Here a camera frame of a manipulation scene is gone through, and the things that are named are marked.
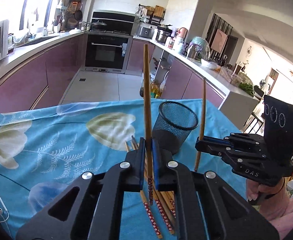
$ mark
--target floor tile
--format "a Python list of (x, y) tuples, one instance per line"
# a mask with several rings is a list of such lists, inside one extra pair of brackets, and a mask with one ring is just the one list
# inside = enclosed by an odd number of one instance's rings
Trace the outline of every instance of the floor tile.
[(120, 101), (142, 99), (141, 84), (142, 77), (119, 74)]
[(80, 71), (64, 101), (119, 101), (118, 74)]

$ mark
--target oven door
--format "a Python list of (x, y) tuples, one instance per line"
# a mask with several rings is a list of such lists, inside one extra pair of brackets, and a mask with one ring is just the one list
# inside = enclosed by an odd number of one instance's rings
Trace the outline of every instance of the oven door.
[(85, 67), (102, 72), (122, 73), (127, 61), (129, 38), (88, 35)]

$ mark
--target black mesh pen holder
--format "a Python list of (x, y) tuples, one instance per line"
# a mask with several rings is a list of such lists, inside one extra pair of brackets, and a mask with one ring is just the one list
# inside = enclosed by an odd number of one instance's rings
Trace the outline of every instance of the black mesh pen holder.
[(167, 101), (159, 106), (159, 115), (152, 130), (161, 149), (176, 154), (190, 132), (198, 126), (197, 115), (187, 106)]

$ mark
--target sink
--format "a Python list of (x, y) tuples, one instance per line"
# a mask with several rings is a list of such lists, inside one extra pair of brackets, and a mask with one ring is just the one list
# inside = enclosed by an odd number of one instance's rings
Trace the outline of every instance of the sink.
[(24, 44), (18, 46), (18, 48), (38, 44), (38, 43), (40, 43), (42, 41), (47, 41), (47, 40), (53, 39), (55, 37), (58, 37), (58, 36), (41, 37), (41, 38), (38, 38), (38, 39), (35, 39), (35, 40), (32, 40), (32, 41), (29, 41), (27, 43), (24, 43)]

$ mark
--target white countertop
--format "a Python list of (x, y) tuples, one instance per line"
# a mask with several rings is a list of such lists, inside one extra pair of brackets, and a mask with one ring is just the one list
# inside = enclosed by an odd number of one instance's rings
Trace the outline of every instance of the white countertop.
[(250, 97), (252, 99), (256, 99), (248, 95), (246, 92), (244, 92), (242, 89), (235, 87), (234, 85), (231, 85), (229, 82), (227, 82), (222, 76), (220, 76), (219, 73), (208, 69), (205, 67), (206, 65), (209, 65), (210, 63), (208, 61), (202, 60), (202, 63), (199, 63), (195, 60), (192, 59), (187, 59), (186, 56), (183, 56), (176, 51), (169, 49), (165, 47), (164, 45), (152, 40), (152, 39), (147, 39), (147, 38), (142, 38), (138, 36), (134, 36), (133, 39), (136, 40), (141, 40), (141, 41), (148, 41), (159, 48), (167, 51), (170, 53), (172, 56), (178, 58), (181, 60), (183, 63), (188, 65), (190, 68), (192, 68), (194, 71), (199, 73), (201, 76), (205, 77), (210, 83), (212, 83), (216, 88), (218, 88), (222, 93), (224, 93), (226, 96), (230, 93), (237, 93), (240, 95), (243, 95), (245, 97)]
[(38, 52), (47, 49), (61, 41), (65, 41), (67, 39), (79, 36), (83, 34), (83, 32), (70, 34), (66, 33), (53, 33), (48, 36), (58, 36), (47, 41), (40, 42), (38, 44), (29, 45), (25, 47), (15, 48), (14, 51), (4, 59), (0, 61), (0, 78), (3, 77), (6, 73), (8, 73), (11, 69), (19, 65), (21, 62), (27, 60), (29, 57), (32, 57)]

